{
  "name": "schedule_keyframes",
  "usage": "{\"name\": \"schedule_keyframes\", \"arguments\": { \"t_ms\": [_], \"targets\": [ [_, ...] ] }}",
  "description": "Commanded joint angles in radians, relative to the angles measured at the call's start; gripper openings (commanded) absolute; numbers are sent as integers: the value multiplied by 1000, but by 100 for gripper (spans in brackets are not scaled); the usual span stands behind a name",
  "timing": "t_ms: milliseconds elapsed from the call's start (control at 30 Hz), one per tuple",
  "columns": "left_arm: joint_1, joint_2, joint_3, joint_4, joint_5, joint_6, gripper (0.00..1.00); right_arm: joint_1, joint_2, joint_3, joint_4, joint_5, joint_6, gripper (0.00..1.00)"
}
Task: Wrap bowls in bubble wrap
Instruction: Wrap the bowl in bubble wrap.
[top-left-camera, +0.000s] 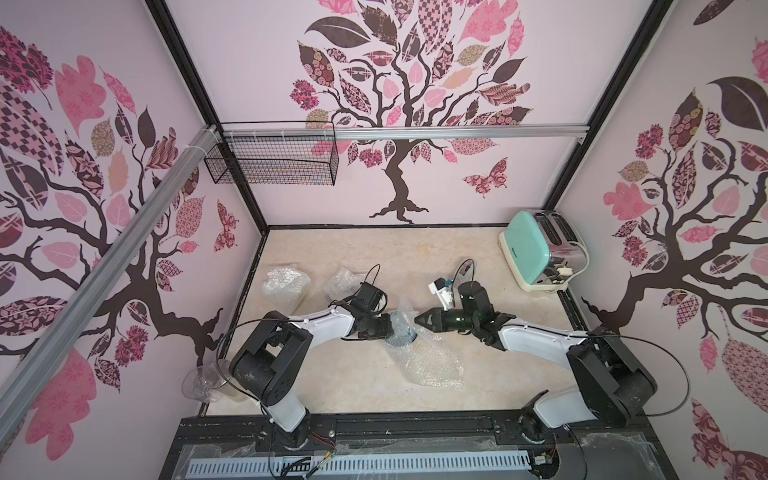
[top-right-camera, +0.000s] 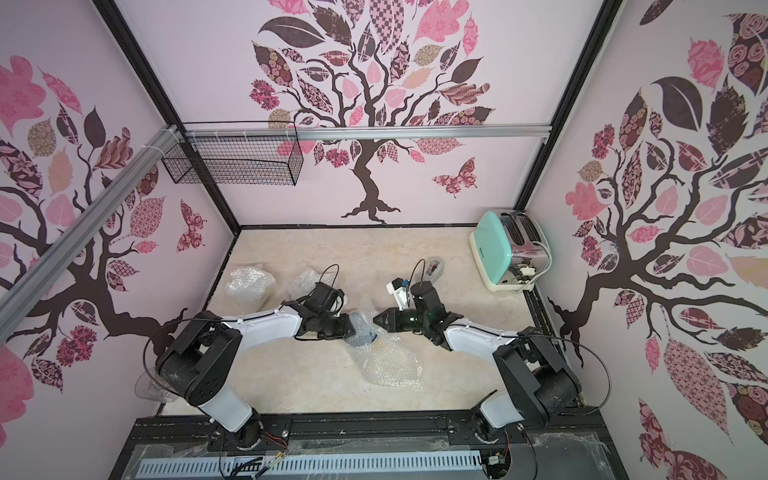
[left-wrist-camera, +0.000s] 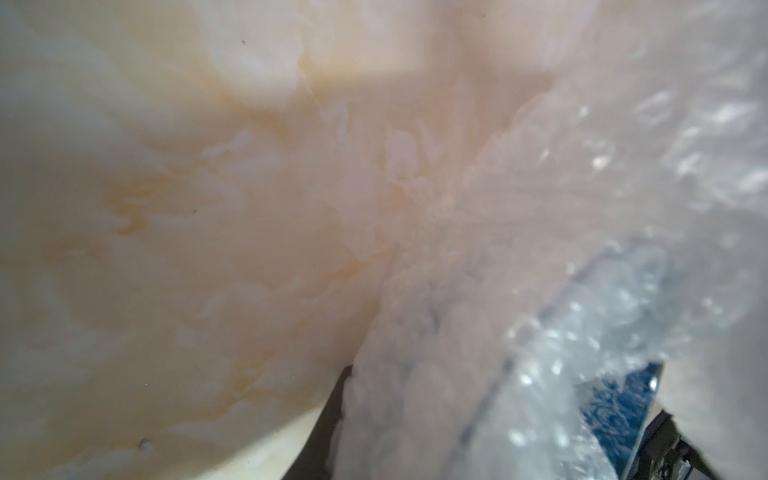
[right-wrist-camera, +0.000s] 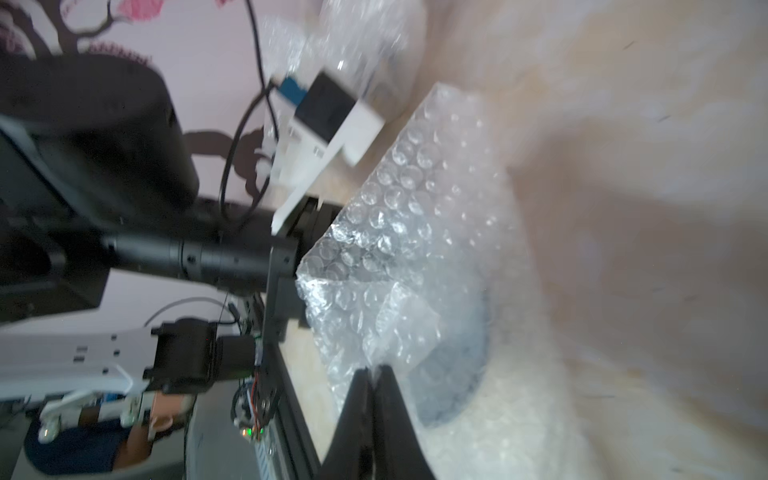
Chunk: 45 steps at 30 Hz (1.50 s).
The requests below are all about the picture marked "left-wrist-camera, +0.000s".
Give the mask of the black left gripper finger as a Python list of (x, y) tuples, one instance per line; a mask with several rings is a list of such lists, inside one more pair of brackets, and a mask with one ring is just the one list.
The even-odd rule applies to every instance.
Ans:
[(345, 367), (320, 412), (307, 441), (283, 480), (330, 480), (337, 444), (337, 430), (343, 418), (343, 397), (353, 366)]

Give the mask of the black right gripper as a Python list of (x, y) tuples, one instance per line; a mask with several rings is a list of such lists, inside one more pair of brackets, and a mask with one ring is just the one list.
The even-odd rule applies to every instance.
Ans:
[(712, 480), (717, 475), (699, 452), (677, 430), (672, 416), (662, 410), (645, 429), (629, 480)]

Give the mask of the bubble wrap sheet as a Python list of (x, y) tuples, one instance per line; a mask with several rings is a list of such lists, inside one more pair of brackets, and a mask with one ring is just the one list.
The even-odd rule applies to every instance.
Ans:
[(582, 385), (767, 296), (767, 5), (611, 1), (397, 261), (337, 479), (614, 479)]

